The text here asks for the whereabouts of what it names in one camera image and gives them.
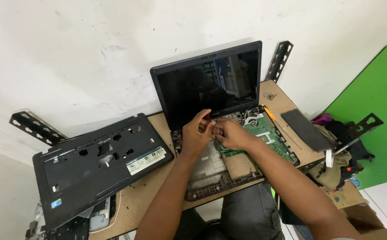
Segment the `screwdriver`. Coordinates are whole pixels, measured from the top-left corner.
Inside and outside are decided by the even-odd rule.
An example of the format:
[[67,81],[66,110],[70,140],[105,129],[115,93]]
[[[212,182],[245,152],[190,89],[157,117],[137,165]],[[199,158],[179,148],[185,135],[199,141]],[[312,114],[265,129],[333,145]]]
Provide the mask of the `screwdriver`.
[[296,141],[290,136],[290,134],[288,134],[288,133],[284,130],[284,128],[283,128],[278,122],[276,122],[276,117],[273,116],[272,112],[271,112],[266,106],[264,106],[264,105],[262,105],[262,106],[263,106],[263,108],[265,109],[265,111],[267,112],[267,114],[269,115],[269,117],[271,118],[272,122],[277,123],[277,124],[279,125],[279,127],[282,129],[282,131],[284,131],[284,133],[287,134],[287,136],[289,136],[289,137],[291,138],[291,140],[297,145],[297,147],[299,147],[300,150],[303,150],[303,149],[296,143]]

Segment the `dark pants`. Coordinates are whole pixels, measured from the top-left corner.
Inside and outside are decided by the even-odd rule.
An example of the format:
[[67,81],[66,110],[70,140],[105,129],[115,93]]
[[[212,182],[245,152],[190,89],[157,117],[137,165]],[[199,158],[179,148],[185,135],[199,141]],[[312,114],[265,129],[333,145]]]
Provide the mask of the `dark pants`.
[[196,212],[182,213],[174,240],[282,240],[283,234],[271,186],[259,183],[223,198],[220,225],[207,226]]

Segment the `desk surface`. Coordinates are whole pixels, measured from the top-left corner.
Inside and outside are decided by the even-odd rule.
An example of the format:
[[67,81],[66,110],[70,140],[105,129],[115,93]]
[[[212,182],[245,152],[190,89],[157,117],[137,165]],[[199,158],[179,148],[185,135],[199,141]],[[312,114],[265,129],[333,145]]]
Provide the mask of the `desk surface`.
[[[264,93],[272,93],[276,96],[273,98],[273,100],[268,100],[263,96]],[[273,81],[266,81],[260,84],[260,104],[265,104],[267,107],[269,107],[281,127],[284,127],[285,131],[290,134],[290,136],[292,136],[294,139],[296,139],[297,144],[299,144],[303,149],[300,150],[300,148],[298,148],[297,145],[292,142],[292,140],[288,136],[285,136],[286,134],[282,131],[282,135],[285,136],[287,143],[291,146],[292,150],[296,153],[298,159],[300,160],[300,166],[304,166],[306,164],[324,158],[325,155],[323,152],[313,151],[297,136],[294,130],[292,130],[281,117],[281,113],[287,112],[297,107]],[[161,113],[151,116],[149,117],[149,121],[152,123],[156,131],[159,133],[159,135],[162,137],[164,142],[169,146],[170,150],[174,154],[170,130],[168,128],[164,114]],[[121,204],[119,207],[118,215],[115,215],[109,221],[109,225],[111,225],[115,221],[113,226],[106,230],[90,234],[89,239],[106,240],[111,237],[119,236],[121,234],[136,229],[149,204],[151,203],[153,197],[158,192],[159,188],[167,177],[167,174],[173,166],[173,163],[174,161],[171,161],[167,165],[155,170],[146,177],[135,182],[132,187],[123,189],[121,191]],[[210,197],[197,200],[195,202],[185,201],[183,209],[186,210],[189,208],[197,207],[212,200],[221,198],[226,194],[233,193],[235,191],[249,187],[261,181],[263,181],[263,179],[257,179],[253,182],[229,189],[227,191],[212,195]],[[117,205],[120,201],[119,196],[120,194],[117,194]]]

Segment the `orange screwdriver handle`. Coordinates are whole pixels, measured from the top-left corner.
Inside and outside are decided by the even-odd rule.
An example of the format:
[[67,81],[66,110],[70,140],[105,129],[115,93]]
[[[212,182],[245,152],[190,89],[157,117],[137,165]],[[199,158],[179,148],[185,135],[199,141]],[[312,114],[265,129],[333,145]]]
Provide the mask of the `orange screwdriver handle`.
[[272,122],[275,121],[276,117],[273,116],[272,112],[265,106],[264,106],[264,109],[267,112],[267,114],[269,115],[269,117],[271,118]]

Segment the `green circuit board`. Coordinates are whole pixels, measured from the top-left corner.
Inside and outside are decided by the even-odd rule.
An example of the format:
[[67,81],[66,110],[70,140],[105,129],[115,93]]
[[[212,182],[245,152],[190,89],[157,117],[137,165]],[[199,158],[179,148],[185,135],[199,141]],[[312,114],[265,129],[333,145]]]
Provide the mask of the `green circuit board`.
[[[292,164],[295,164],[298,159],[297,157],[292,153],[292,151],[288,148],[286,145],[284,139],[279,136],[279,134],[276,132],[276,129],[273,128],[273,126],[270,126],[267,121],[266,117],[261,117],[263,115],[259,114],[257,120],[257,126],[253,126],[251,124],[244,126],[244,128],[251,132],[254,135],[258,135],[261,139],[263,139],[266,143],[269,142],[269,146],[277,152],[281,157],[283,157],[285,160],[292,162]],[[220,153],[224,154],[226,157],[234,156],[240,153],[245,153],[243,150],[232,150],[228,148],[224,148],[220,143],[216,142],[218,146],[217,149],[220,151]]]

